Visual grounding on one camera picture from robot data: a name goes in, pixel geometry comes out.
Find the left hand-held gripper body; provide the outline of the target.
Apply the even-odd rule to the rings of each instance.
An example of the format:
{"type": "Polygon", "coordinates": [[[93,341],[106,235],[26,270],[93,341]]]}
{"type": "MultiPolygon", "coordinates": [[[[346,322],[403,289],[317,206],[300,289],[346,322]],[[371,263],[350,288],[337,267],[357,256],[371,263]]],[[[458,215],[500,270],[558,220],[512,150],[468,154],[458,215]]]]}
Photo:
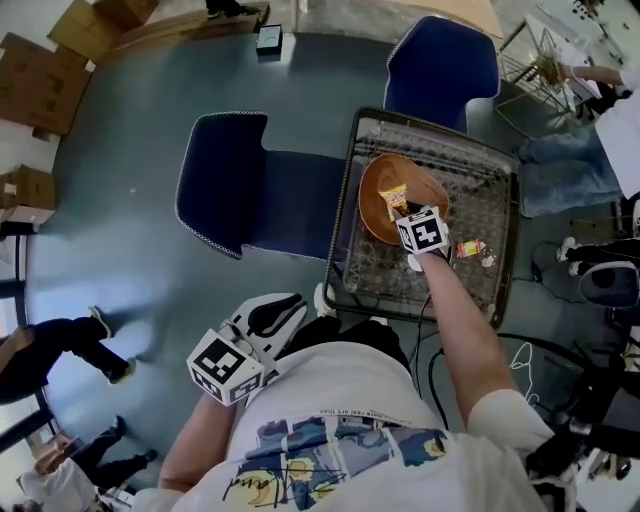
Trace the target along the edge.
{"type": "Polygon", "coordinates": [[[232,320],[209,329],[187,359],[193,382],[222,405],[265,387],[278,374],[279,336],[258,333],[232,320]]]}

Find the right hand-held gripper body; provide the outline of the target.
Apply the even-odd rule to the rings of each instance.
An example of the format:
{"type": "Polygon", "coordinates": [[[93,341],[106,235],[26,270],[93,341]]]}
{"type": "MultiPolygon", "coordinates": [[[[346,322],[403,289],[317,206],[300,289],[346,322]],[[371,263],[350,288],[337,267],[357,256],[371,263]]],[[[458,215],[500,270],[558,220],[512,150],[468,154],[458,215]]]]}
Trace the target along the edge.
{"type": "Polygon", "coordinates": [[[423,206],[417,213],[397,216],[396,229],[412,270],[422,270],[416,259],[420,254],[433,253],[447,262],[451,260],[449,229],[437,206],[423,206]]]}

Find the orange patterned snack packet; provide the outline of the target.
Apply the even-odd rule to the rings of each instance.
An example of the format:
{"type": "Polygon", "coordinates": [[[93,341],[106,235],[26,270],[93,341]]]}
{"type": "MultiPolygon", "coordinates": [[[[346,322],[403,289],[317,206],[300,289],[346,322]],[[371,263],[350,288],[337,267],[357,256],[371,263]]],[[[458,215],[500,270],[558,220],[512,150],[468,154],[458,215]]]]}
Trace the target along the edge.
{"type": "Polygon", "coordinates": [[[395,222],[397,219],[408,217],[411,212],[407,202],[407,185],[401,184],[385,191],[379,191],[386,204],[389,220],[395,222]]]}

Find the wooden bowl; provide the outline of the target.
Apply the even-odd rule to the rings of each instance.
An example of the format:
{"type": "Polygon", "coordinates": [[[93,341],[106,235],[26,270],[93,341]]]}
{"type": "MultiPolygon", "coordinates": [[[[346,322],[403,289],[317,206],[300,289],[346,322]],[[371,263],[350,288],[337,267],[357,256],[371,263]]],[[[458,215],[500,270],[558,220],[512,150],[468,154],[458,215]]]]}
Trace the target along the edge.
{"type": "Polygon", "coordinates": [[[400,237],[379,192],[402,184],[407,185],[409,202],[437,206],[442,217],[448,215],[450,207],[447,192],[427,168],[398,154],[374,158],[365,167],[360,181],[360,216],[373,236],[392,246],[400,245],[400,237]]]}

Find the person's left forearm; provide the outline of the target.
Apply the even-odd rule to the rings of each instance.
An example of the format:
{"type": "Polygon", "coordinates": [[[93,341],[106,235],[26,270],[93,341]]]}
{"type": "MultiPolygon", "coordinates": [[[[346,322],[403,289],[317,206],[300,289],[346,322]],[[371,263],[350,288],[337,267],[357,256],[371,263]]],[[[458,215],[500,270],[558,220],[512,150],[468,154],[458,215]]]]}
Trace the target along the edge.
{"type": "Polygon", "coordinates": [[[158,487],[186,493],[223,462],[237,409],[203,394],[164,459],[158,487]]]}

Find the person's right forearm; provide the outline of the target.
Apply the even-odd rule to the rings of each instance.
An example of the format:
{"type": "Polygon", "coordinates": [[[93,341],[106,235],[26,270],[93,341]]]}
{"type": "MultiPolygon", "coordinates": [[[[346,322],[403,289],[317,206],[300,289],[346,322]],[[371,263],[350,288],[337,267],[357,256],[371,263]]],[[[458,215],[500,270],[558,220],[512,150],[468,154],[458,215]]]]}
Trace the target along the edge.
{"type": "Polygon", "coordinates": [[[494,330],[453,269],[440,256],[417,256],[431,292],[458,409],[464,422],[486,395],[514,390],[515,382],[494,330]]]}

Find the wicker glass-top table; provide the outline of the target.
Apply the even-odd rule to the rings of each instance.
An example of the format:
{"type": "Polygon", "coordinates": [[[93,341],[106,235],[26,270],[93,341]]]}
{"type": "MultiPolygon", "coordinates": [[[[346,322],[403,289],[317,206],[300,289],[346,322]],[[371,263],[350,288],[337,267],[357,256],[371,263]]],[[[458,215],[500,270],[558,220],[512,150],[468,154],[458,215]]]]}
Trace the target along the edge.
{"type": "Polygon", "coordinates": [[[381,108],[359,109],[353,120],[323,285],[334,308],[391,319],[434,321],[426,281],[401,245],[373,236],[359,210],[360,181],[376,157],[392,153],[427,168],[449,196],[442,217],[450,230],[451,266],[490,324],[501,324],[508,298],[519,219],[516,162],[464,133],[381,108]],[[456,245],[479,239],[479,255],[459,259],[456,245]],[[485,268],[489,255],[495,265],[485,268]]]}

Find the person's black shorts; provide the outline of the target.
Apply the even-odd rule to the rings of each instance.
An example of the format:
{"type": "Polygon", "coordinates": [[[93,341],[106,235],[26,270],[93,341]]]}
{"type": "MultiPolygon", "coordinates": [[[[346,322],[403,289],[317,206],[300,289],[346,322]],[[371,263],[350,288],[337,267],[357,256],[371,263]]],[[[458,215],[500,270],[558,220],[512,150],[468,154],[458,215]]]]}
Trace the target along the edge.
{"type": "Polygon", "coordinates": [[[346,330],[339,319],[317,318],[294,335],[279,355],[286,370],[323,372],[341,384],[410,385],[409,363],[388,325],[365,320],[346,330]]]}

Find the person's white printed shirt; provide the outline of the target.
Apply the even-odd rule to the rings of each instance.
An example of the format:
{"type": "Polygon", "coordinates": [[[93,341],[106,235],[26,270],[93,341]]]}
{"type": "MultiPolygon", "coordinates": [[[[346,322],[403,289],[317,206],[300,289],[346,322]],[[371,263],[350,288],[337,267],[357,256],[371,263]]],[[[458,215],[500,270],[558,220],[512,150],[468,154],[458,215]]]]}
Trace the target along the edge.
{"type": "Polygon", "coordinates": [[[548,512],[524,459],[551,431],[520,393],[489,394],[452,433],[370,347],[323,344],[281,366],[224,462],[187,492],[138,492],[132,512],[548,512]]]}

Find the black and white robot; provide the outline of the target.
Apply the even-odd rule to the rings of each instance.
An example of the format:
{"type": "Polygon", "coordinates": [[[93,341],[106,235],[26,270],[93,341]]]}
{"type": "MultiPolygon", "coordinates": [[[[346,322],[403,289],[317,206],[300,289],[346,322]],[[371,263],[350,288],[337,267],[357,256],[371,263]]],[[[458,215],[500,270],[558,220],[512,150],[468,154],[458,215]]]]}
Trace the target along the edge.
{"type": "Polygon", "coordinates": [[[618,309],[640,305],[640,238],[579,244],[568,237],[556,259],[569,264],[569,275],[578,278],[587,302],[618,309]]]}

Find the light wooden table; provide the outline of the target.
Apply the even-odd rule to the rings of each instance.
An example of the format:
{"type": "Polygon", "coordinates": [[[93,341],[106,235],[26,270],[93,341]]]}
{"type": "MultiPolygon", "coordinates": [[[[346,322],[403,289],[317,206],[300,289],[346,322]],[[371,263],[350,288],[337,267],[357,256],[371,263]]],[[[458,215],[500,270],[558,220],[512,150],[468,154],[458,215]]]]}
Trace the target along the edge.
{"type": "Polygon", "coordinates": [[[491,0],[286,0],[295,31],[357,35],[395,41],[420,18],[459,22],[503,37],[491,0]]]}

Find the dark teal box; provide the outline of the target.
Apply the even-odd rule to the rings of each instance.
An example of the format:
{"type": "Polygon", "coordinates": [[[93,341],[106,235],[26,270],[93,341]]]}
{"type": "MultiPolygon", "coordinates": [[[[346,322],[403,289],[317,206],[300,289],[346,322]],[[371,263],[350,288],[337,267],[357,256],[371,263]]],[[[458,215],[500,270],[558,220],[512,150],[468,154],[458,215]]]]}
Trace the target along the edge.
{"type": "Polygon", "coordinates": [[[280,24],[263,25],[256,41],[258,56],[280,55],[283,43],[283,30],[280,24]]]}

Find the black-framed window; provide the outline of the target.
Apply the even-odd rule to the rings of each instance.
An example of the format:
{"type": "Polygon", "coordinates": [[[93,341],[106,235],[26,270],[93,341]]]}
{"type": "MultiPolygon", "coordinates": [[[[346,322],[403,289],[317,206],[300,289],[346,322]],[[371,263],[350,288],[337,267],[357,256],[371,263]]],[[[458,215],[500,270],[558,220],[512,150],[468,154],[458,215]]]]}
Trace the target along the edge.
{"type": "MultiPolygon", "coordinates": [[[[0,242],[0,336],[10,334],[27,321],[26,238],[0,242]]],[[[0,454],[16,446],[36,453],[59,432],[47,396],[48,386],[26,398],[0,405],[0,454]]]]}

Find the cardboard box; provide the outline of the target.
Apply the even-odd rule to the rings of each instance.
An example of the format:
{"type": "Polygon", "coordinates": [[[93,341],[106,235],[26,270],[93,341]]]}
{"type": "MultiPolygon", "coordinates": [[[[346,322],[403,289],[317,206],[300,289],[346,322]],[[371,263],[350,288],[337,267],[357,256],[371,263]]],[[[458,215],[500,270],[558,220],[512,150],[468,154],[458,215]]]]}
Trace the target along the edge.
{"type": "Polygon", "coordinates": [[[55,211],[52,174],[24,165],[0,174],[0,222],[42,225],[55,211]]]}
{"type": "Polygon", "coordinates": [[[159,5],[159,0],[96,0],[94,8],[123,31],[142,27],[159,5]]]}
{"type": "Polygon", "coordinates": [[[123,31],[86,0],[73,0],[54,24],[48,38],[99,64],[116,46],[123,31]]]}

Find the black tripod stand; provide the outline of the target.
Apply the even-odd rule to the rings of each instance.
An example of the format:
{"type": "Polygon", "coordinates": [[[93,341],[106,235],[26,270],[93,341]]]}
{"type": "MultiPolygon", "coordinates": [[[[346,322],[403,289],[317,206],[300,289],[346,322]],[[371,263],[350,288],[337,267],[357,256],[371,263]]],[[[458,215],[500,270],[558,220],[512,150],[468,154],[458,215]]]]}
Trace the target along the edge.
{"type": "Polygon", "coordinates": [[[580,371],[571,399],[555,413],[560,422],[554,435],[525,459],[536,486],[549,486],[552,478],[574,468],[588,449],[640,460],[640,371],[628,371],[622,355],[595,349],[595,354],[609,357],[607,364],[599,365],[581,347],[572,351],[538,338],[500,336],[529,342],[580,371]]]}

